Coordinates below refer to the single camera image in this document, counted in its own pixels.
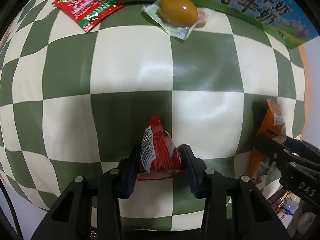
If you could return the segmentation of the orange snack packet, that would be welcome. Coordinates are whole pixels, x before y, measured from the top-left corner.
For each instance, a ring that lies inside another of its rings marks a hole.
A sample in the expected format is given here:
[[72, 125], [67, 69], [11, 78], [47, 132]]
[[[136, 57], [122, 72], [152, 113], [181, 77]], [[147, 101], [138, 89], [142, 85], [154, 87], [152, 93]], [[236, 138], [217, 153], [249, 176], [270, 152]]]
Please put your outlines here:
[[284, 145], [287, 139], [286, 125], [280, 106], [267, 99], [267, 112], [254, 139], [254, 146], [249, 156], [248, 176], [255, 185], [275, 167], [275, 152], [272, 148]]

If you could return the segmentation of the small red snack packet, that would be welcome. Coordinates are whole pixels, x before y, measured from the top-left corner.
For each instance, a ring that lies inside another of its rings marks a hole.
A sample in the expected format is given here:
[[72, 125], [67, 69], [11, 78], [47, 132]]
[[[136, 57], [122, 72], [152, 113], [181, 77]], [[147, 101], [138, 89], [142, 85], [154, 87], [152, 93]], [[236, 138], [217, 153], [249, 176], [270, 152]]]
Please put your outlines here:
[[138, 181], [161, 180], [182, 173], [181, 154], [158, 115], [152, 116], [144, 131], [140, 148]]

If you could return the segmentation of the packaged braised egg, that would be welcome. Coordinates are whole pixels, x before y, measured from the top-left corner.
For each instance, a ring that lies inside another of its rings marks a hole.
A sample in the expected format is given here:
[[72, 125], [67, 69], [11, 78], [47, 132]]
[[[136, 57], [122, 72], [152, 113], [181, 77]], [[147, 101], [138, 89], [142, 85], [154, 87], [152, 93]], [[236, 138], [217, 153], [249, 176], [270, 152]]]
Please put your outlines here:
[[202, 28], [214, 11], [198, 8], [189, 0], [157, 0], [142, 7], [142, 11], [175, 38], [186, 40], [195, 28]]

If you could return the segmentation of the large red snack packet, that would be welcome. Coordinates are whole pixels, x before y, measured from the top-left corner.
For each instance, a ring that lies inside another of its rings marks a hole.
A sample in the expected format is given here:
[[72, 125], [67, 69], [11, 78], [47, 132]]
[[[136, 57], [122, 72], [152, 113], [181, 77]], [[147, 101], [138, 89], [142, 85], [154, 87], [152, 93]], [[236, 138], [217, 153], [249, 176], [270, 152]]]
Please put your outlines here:
[[87, 33], [104, 18], [125, 7], [115, 0], [55, 0], [53, 5]]

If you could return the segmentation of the green white checkered mat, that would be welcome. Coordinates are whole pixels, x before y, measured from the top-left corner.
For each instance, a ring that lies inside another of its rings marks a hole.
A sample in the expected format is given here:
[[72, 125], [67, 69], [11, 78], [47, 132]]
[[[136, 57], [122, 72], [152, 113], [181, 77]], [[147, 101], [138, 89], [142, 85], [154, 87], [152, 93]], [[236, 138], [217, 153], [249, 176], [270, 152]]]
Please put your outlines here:
[[25, 3], [1, 43], [1, 176], [33, 205], [48, 210], [74, 177], [116, 167], [154, 115], [228, 177], [245, 173], [268, 99], [300, 137], [299, 49], [220, 12], [182, 41], [140, 4], [86, 33], [53, 1]]

